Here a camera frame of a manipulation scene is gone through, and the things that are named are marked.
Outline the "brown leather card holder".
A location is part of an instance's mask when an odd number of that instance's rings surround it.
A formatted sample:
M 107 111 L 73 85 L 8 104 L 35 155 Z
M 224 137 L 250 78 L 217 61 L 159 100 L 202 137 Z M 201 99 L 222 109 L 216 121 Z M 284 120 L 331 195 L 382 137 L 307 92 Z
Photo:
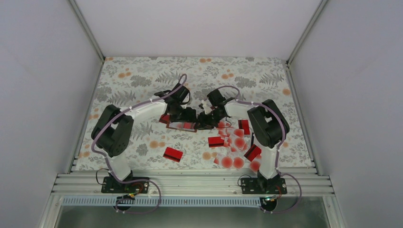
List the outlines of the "brown leather card holder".
M 197 129 L 195 129 L 194 126 L 195 123 L 190 122 L 171 122 L 167 124 L 166 128 L 178 131 L 196 133 Z

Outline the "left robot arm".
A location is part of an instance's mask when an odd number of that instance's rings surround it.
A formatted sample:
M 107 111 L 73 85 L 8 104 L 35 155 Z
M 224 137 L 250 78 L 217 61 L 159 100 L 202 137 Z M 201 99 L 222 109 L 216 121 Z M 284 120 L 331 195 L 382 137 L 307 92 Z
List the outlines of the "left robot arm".
M 110 104 L 104 109 L 91 133 L 91 149 L 104 156 L 109 172 L 114 177 L 113 186 L 118 191 L 127 192 L 132 187 L 132 171 L 125 150 L 133 125 L 163 114 L 180 116 L 188 111 L 185 105 L 190 97 L 189 89 L 178 83 L 172 90 L 157 92 L 147 101 L 134 106 L 119 108 Z

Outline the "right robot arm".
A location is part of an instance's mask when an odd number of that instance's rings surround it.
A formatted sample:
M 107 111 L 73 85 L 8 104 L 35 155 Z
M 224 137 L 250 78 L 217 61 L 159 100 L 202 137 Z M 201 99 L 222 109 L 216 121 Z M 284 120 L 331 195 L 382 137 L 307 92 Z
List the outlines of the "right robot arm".
M 212 129 L 222 119 L 237 117 L 249 122 L 249 129 L 262 149 L 262 162 L 258 170 L 258 189 L 270 193 L 276 186 L 274 177 L 279 174 L 279 149 L 289 133 L 289 124 L 277 104 L 267 99 L 260 103 L 225 98 L 218 89 L 207 95 L 207 105 L 197 117 L 195 129 Z

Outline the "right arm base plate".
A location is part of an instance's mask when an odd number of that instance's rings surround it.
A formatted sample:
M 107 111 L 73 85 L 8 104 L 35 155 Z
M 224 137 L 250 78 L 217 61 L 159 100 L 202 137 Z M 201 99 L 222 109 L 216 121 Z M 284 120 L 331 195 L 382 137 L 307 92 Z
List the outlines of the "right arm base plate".
M 287 194 L 287 185 L 284 178 L 260 180 L 258 178 L 241 178 L 240 187 L 243 194 Z

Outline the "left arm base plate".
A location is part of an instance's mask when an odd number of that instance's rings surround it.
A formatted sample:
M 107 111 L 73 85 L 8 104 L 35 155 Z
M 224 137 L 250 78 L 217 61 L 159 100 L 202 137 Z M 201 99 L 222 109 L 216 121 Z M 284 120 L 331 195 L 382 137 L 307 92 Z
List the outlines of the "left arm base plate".
M 116 194 L 129 194 L 141 193 L 146 194 L 149 187 L 148 177 L 134 177 L 136 182 L 123 184 L 115 180 L 113 177 L 104 177 L 101 192 L 102 193 L 116 193 Z

